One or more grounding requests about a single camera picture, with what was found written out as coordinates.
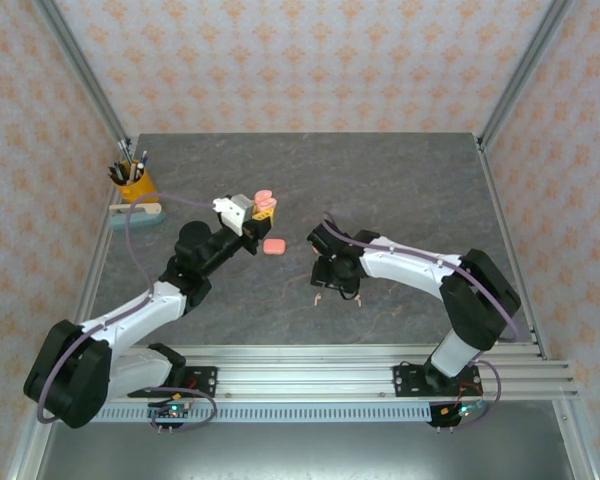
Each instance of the orange floral pattern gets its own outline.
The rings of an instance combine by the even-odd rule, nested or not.
[[[116,156],[34,3],[0,0],[0,478],[31,405],[25,376],[81,294]]]
[[[551,2],[58,3],[136,135],[479,133]],[[253,90],[248,102],[246,88]],[[316,102],[326,108],[313,108]]]
[[[572,7],[489,159],[551,353],[588,387],[600,452],[600,0]]]

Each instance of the patterned wallpaper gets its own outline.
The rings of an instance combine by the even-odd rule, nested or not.
[[[22,385],[81,293],[117,156],[31,0],[0,0],[0,479]]]
[[[489,158],[555,357],[571,358],[600,451],[600,0],[578,1]]]
[[[58,0],[127,131],[480,132],[550,0]]]

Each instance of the pencil holder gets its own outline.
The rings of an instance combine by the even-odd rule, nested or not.
[[[144,173],[142,174],[142,177],[140,177],[140,180],[131,185],[116,185],[116,188],[127,203],[133,203],[136,199],[147,193],[157,192],[146,168],[144,169]],[[158,197],[147,197],[142,200],[142,203],[153,203],[157,201]]]

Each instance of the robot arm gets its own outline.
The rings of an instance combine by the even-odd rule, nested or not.
[[[520,308],[520,298],[484,252],[442,255],[408,247],[414,252],[408,254],[399,252],[402,245],[375,232],[362,230],[349,237],[327,223],[335,232],[369,247],[349,244],[332,235],[324,225],[318,225],[307,238],[319,254],[311,275],[312,285],[338,290],[346,299],[358,293],[361,279],[386,278],[425,291],[444,303],[452,330],[422,367],[424,380],[434,394],[443,395],[450,387],[455,388],[467,365],[490,350],[506,327],[505,320],[487,299],[447,265],[470,270],[509,315]],[[425,260],[418,253],[437,262]]]
[[[24,393],[39,401],[60,356],[92,329],[97,331],[63,365],[45,402],[45,408],[70,427],[78,428],[89,422],[107,399],[163,384],[180,387],[184,364],[168,347],[155,344],[137,355],[122,358],[121,355],[153,330],[197,307],[211,290],[211,273],[241,248],[255,255],[259,240],[271,228],[273,211],[253,215],[253,201],[244,195],[217,199],[214,210],[221,228],[211,233],[204,222],[184,225],[175,255],[169,259],[151,294],[145,292],[81,325],[63,320],[52,327],[27,377]],[[110,322],[133,308],[137,310],[115,323]]]

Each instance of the gray floor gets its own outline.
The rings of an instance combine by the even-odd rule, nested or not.
[[[485,250],[513,280],[484,175],[469,134],[142,135],[149,172],[160,191],[210,201],[228,193],[272,189],[279,204],[270,237],[281,257],[240,252],[211,278],[203,304],[147,342],[183,344],[437,343],[450,329],[442,304],[388,281],[366,280],[362,308],[309,284],[314,255],[305,241],[331,211],[345,231],[375,230],[425,250]],[[163,272],[180,227],[217,220],[173,202],[167,219],[133,231],[149,273]],[[94,315],[140,294],[124,236],[114,233]],[[516,317],[529,338],[522,314]]]
[[[156,435],[148,425],[53,427],[39,480],[572,479],[548,402],[503,403],[475,427],[424,423],[210,424]]]

